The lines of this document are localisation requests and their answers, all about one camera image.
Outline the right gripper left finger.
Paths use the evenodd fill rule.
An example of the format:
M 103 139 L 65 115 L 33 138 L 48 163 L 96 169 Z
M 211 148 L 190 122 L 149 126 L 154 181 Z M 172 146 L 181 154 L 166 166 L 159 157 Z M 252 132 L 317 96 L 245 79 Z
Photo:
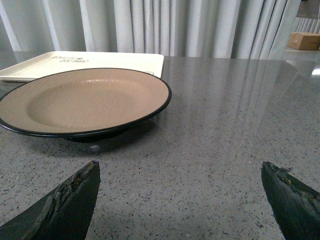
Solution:
M 100 166 L 91 161 L 0 227 L 2 240 L 84 240 L 96 206 Z

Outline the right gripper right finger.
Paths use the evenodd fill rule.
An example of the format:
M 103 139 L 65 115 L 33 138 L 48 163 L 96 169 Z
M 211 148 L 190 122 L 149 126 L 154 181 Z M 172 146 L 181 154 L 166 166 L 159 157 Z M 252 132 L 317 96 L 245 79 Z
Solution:
M 320 193 L 279 168 L 264 161 L 261 180 L 273 215 L 286 240 L 320 238 Z

